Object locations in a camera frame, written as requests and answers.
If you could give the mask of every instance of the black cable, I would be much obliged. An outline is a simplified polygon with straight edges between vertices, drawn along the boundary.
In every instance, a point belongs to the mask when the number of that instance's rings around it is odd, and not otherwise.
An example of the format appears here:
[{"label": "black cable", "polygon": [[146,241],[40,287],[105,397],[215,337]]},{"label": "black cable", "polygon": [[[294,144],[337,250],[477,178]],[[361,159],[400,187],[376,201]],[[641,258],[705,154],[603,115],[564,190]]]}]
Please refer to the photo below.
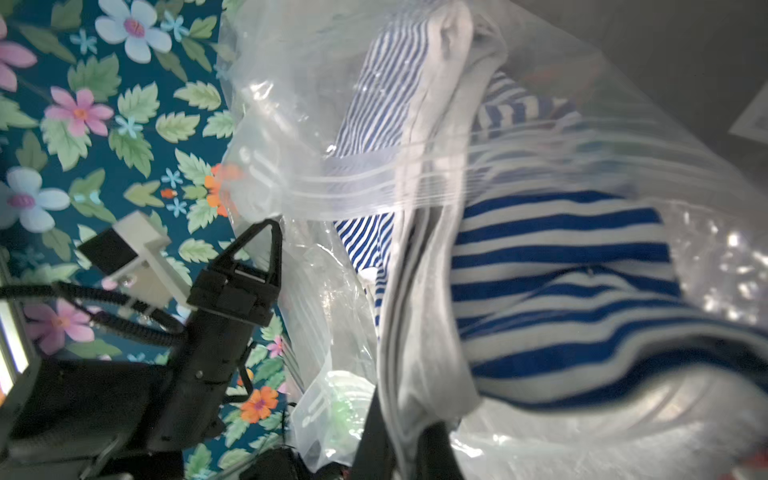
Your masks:
[{"label": "black cable", "polygon": [[[57,282],[54,285],[7,285],[0,286],[0,299],[20,300],[23,298],[58,298],[61,297],[87,313],[91,319],[124,338],[147,343],[155,346],[171,347],[180,345],[187,339],[184,325],[168,315],[163,310],[156,309],[148,303],[137,300],[124,293],[73,285],[72,283]],[[139,325],[122,319],[109,312],[90,312],[77,299],[93,300],[99,303],[110,303],[118,306],[128,306],[133,311],[149,316],[160,324],[166,331]]]}]

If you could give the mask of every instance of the blue and white striped cloth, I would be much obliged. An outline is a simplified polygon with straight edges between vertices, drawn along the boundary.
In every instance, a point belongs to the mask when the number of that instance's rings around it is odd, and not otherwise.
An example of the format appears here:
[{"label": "blue and white striped cloth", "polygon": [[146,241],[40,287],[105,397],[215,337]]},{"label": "blue and white striped cloth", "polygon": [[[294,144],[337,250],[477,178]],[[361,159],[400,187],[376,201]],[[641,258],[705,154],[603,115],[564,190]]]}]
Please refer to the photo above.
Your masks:
[{"label": "blue and white striped cloth", "polygon": [[[425,141],[450,115],[450,102],[466,87],[451,83],[453,72],[470,68],[475,57],[434,55],[444,53],[430,32],[434,21],[395,22],[374,42],[339,133],[339,155]],[[459,31],[474,25],[477,39],[477,19],[456,25]],[[461,44],[451,42],[457,49]],[[382,344],[385,335],[396,336],[395,346],[379,353],[385,363],[379,366],[379,390],[405,417],[402,406],[412,405],[408,388],[439,392],[437,399],[420,396],[422,412],[397,422],[421,425],[424,412],[434,413],[432,421],[448,419],[436,404],[453,400],[439,385],[452,379],[423,373],[439,366],[409,376],[418,362],[444,362],[446,353],[468,365],[481,395],[540,411],[624,399],[650,378],[694,364],[737,372],[768,392],[768,336],[686,304],[657,213],[583,181],[590,173],[611,171],[611,161],[590,141],[588,125],[573,106],[532,95],[500,71],[488,77],[485,99],[465,110],[477,112],[465,135],[493,143],[465,159],[472,188],[463,216],[459,211],[458,232],[441,239],[446,230],[435,229],[437,219],[452,215],[447,207],[336,224],[356,270],[375,269],[376,322],[386,310],[382,321],[392,323],[382,330]],[[446,82],[452,86],[445,88]],[[370,90],[380,94],[364,94]],[[555,153],[529,148],[520,140],[526,129],[545,131]],[[568,167],[582,173],[573,183],[563,181]],[[452,298],[450,322],[461,341],[457,350],[430,344],[430,325],[441,323],[417,325],[421,319],[409,313],[418,311],[413,303],[419,299],[411,294],[419,291],[412,285],[424,280],[416,278],[428,262],[422,257],[429,257],[427,246],[441,241],[452,243],[445,285]],[[396,305],[387,310],[387,302]],[[400,328],[399,322],[408,324]],[[418,344],[404,346],[408,341]],[[405,364],[393,357],[403,352]],[[383,400],[385,419],[395,421],[395,410],[388,417],[385,407]],[[396,452],[402,453],[398,442],[415,446],[412,435],[396,433],[390,431]]]}]

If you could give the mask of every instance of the floral wallpaper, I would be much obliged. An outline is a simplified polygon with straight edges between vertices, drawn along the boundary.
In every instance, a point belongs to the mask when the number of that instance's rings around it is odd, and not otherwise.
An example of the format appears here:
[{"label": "floral wallpaper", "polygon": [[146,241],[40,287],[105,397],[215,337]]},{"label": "floral wallpaper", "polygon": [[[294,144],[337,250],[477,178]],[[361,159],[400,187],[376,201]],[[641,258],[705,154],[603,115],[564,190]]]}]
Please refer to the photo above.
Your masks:
[{"label": "floral wallpaper", "polygon": [[[220,16],[239,4],[0,0],[0,259],[18,282],[123,288],[103,281],[77,247],[135,210],[167,231],[165,258],[189,284],[230,244],[218,176],[234,123],[218,78],[232,52],[217,38]],[[167,361],[166,351],[113,336],[63,300],[27,303],[24,313],[41,355]],[[185,452],[187,479],[281,442],[283,335],[276,310],[254,335],[253,395],[221,409],[221,437]],[[229,393],[238,392],[236,377]]]}]

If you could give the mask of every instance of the blue stripe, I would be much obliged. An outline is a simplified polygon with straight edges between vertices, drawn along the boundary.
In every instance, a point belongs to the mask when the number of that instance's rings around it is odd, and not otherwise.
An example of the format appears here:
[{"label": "blue stripe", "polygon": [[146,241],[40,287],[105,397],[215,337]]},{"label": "blue stripe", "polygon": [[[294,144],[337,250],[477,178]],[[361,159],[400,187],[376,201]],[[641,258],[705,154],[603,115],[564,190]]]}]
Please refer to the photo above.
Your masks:
[{"label": "blue stripe", "polygon": [[[691,308],[691,313],[698,314]],[[659,330],[670,326],[709,325],[720,326],[723,330],[736,327],[721,320],[695,317],[671,317],[667,319],[638,320],[622,325],[606,341],[598,343],[564,343],[542,349],[516,353],[499,359],[472,366],[472,375],[492,379],[527,378],[547,373],[560,372],[576,366],[603,363],[609,360],[622,343],[636,333]],[[680,346],[685,347],[685,338]]]},{"label": "blue stripe", "polygon": [[558,214],[512,222],[500,222],[474,230],[466,230],[458,234],[456,245],[466,245],[467,243],[484,242],[498,238],[511,238],[527,233],[549,230],[610,230],[644,223],[660,223],[659,216],[655,210],[652,208],[637,208],[591,216]]},{"label": "blue stripe", "polygon": [[535,245],[510,247],[475,255],[459,255],[451,259],[451,268],[473,268],[499,263],[576,263],[595,264],[619,260],[669,262],[665,243],[637,242],[618,245]]},{"label": "blue stripe", "polygon": [[454,302],[466,302],[472,300],[486,300],[501,296],[518,295],[537,290],[552,280],[555,280],[563,271],[546,273],[536,276],[519,276],[509,280],[496,280],[477,283],[454,283],[451,285],[451,295]]},{"label": "blue stripe", "polygon": [[464,210],[464,218],[477,217],[478,215],[488,213],[492,210],[513,207],[515,205],[542,204],[544,202],[553,202],[557,200],[567,200],[577,204],[592,204],[602,200],[616,200],[618,198],[621,197],[592,190],[539,195],[508,195],[505,197],[483,200],[475,205],[466,207]]},{"label": "blue stripe", "polygon": [[[483,396],[507,402],[521,409],[533,409],[540,412],[554,411],[562,409],[584,408],[614,402],[623,399],[629,392],[633,392],[639,386],[645,384],[648,379],[663,375],[664,373],[692,365],[709,365],[729,370],[731,372],[746,375],[746,377],[757,384],[764,392],[768,393],[768,383],[765,376],[759,373],[752,374],[744,372],[743,369],[731,364],[721,356],[713,354],[704,349],[681,348],[670,352],[658,353],[646,359],[635,363],[625,376],[616,382],[609,383],[599,388],[587,392],[567,396],[563,399],[553,400],[551,402],[519,402],[514,397],[497,396],[490,392],[480,390]],[[755,358],[755,366],[761,366],[766,369],[765,362],[760,358]]]},{"label": "blue stripe", "polygon": [[462,333],[462,338],[469,340],[544,323],[597,323],[605,319],[605,317],[613,315],[614,313],[638,308],[684,308],[686,306],[688,305],[676,300],[629,299],[609,303],[593,310],[537,310],[489,320],[488,322],[484,322],[482,325],[477,325],[474,329],[468,329],[464,331]]}]

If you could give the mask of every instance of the pink flower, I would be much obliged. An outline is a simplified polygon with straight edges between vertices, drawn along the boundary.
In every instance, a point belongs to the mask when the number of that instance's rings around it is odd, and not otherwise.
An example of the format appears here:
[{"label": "pink flower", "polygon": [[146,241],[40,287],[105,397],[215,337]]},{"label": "pink flower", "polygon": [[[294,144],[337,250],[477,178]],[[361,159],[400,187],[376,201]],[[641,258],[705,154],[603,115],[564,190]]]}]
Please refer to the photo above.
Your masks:
[{"label": "pink flower", "polygon": [[[8,26],[3,17],[0,17],[0,39],[8,34]],[[12,67],[27,68],[38,62],[31,51],[14,41],[0,41],[0,88],[7,91],[16,91],[16,74]]]},{"label": "pink flower", "polygon": [[85,312],[61,299],[56,301],[56,310],[44,303],[24,307],[27,318],[37,320],[27,323],[27,335],[33,341],[40,340],[43,353],[53,355],[64,348],[65,333],[75,342],[94,341],[94,331],[88,326],[90,318]]},{"label": "pink flower", "polygon": [[77,103],[64,88],[51,87],[51,96],[59,106],[46,108],[45,116],[54,120],[69,120],[69,133],[73,137],[85,135],[86,124],[96,135],[107,136],[107,125],[103,120],[112,118],[114,111],[104,104],[94,105],[94,95],[90,90],[78,90]]},{"label": "pink flower", "polygon": [[266,346],[266,349],[270,351],[270,358],[273,359],[276,356],[283,355],[283,337],[276,336],[275,343],[270,343]]}]

